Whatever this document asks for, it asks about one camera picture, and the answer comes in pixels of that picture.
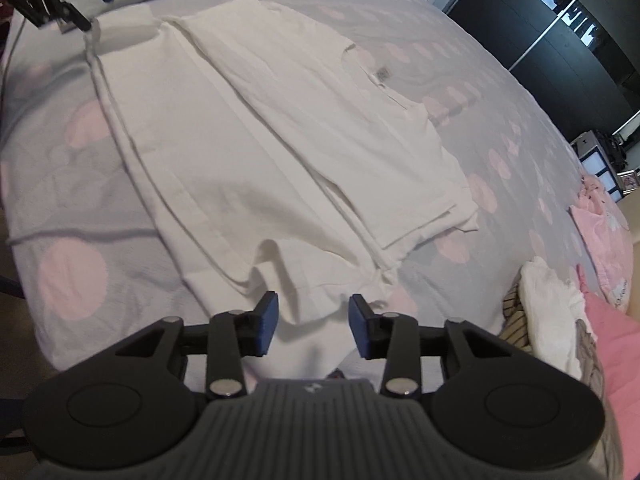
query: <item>white garment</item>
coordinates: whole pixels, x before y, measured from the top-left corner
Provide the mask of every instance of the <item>white garment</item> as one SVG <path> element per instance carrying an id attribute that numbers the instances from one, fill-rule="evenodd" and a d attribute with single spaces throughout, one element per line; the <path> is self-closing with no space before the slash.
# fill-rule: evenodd
<path id="1" fill-rule="evenodd" d="M 383 301 L 415 244 L 474 227 L 424 107 L 390 98 L 349 40 L 293 10 L 235 0 L 163 21 L 127 7 L 87 46 L 127 169 L 204 308 L 279 293 L 259 375 L 329 373 L 354 348 L 348 297 Z"/>
<path id="2" fill-rule="evenodd" d="M 520 273 L 518 293 L 527 315 L 534 354 L 580 380 L 582 369 L 576 357 L 576 321 L 583 320 L 587 331 L 594 336 L 584 311 L 584 296 L 571 280 L 560 280 L 538 256 L 524 264 Z"/>

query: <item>picture frame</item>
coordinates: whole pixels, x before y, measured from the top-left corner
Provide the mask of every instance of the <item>picture frame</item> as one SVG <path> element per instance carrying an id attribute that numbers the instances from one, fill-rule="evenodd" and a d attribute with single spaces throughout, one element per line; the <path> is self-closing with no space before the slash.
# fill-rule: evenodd
<path id="1" fill-rule="evenodd" d="M 640 187 L 640 176 L 636 170 L 623 171 L 618 176 L 622 181 L 622 193 L 627 194 Z"/>

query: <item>circular black cover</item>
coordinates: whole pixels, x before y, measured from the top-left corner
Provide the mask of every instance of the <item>circular black cover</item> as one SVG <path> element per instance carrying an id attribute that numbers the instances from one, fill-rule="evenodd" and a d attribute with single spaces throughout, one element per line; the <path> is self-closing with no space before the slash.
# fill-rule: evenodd
<path id="1" fill-rule="evenodd" d="M 529 356 L 463 367 L 434 394 L 431 417 L 462 451 L 519 470 L 573 463 L 591 452 L 604 428 L 591 390 Z"/>
<path id="2" fill-rule="evenodd" d="M 196 415 L 193 394 L 176 377 L 127 357 L 81 364 L 42 384 L 25 402 L 23 427 L 40 459 L 116 469 L 175 446 Z"/>

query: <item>bed sheet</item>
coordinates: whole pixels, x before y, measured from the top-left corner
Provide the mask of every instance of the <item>bed sheet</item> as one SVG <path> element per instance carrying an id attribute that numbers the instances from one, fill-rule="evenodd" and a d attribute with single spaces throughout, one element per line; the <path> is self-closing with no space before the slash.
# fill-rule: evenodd
<path id="1" fill-rule="evenodd" d="M 225 1 L 150 4 L 156 15 L 188 15 Z M 582 263 L 597 289 L 568 214 L 579 161 L 532 96 L 472 37 L 425 0 L 272 1 L 353 40 L 390 88 L 423 102 L 480 206 L 477 232 L 444 233 L 407 257 L 391 309 L 432 326 L 463 317 L 497 333 L 502 297 L 535 255 L 576 283 Z M 21 21 L 12 23 L 9 46 Z M 167 315 L 206 322 L 123 167 L 82 34 L 27 23 L 4 92 L 2 200 L 46 358 L 67 368 Z M 348 375 L 373 380 L 381 366 L 355 354 L 344 363 Z M 202 388 L 202 369 L 202 360 L 190 361 L 190 387 Z M 425 358 L 423 370 L 426 389 L 439 386 L 437 360 Z"/>

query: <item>polka dot bedsheet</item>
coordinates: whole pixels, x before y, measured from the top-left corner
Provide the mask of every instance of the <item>polka dot bedsheet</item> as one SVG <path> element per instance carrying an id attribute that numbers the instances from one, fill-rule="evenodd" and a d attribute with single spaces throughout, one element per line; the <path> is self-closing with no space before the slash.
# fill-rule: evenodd
<path id="1" fill-rule="evenodd" d="M 224 1 L 150 4 L 156 15 L 188 15 Z M 407 257 L 389 308 L 422 324 L 463 317 L 497 333 L 502 297 L 535 255 L 563 279 L 577 280 L 582 263 L 597 289 L 568 213 L 580 189 L 579 162 L 481 45 L 425 0 L 273 1 L 353 40 L 364 63 L 386 68 L 389 87 L 423 102 L 479 205 L 477 232 L 445 232 Z M 12 24 L 9 46 L 21 21 Z M 54 25 L 25 24 L 6 80 L 0 177 L 36 337 L 56 368 L 163 316 L 206 322 L 123 167 L 78 30 L 63 35 Z M 345 364 L 347 375 L 380 373 L 379 365 L 355 361 Z M 423 369 L 426 387 L 437 387 L 437 361 Z M 202 370 L 201 360 L 190 362 L 190 387 L 202 387 Z"/>

